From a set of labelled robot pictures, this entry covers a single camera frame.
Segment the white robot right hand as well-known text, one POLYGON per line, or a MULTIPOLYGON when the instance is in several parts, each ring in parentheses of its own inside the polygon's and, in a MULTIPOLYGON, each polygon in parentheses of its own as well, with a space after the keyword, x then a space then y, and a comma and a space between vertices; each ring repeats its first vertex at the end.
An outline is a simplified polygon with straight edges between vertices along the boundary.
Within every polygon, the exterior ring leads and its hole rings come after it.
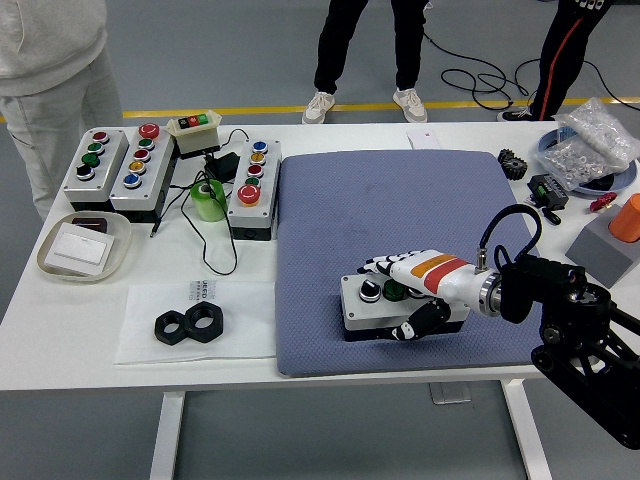
POLYGON ((394 340, 417 340, 433 333, 449 319, 452 304, 461 303, 478 313, 484 313, 490 305, 484 283, 491 272, 477 272, 467 261, 437 250, 375 257, 358 272, 383 274, 432 298, 391 330, 394 340))

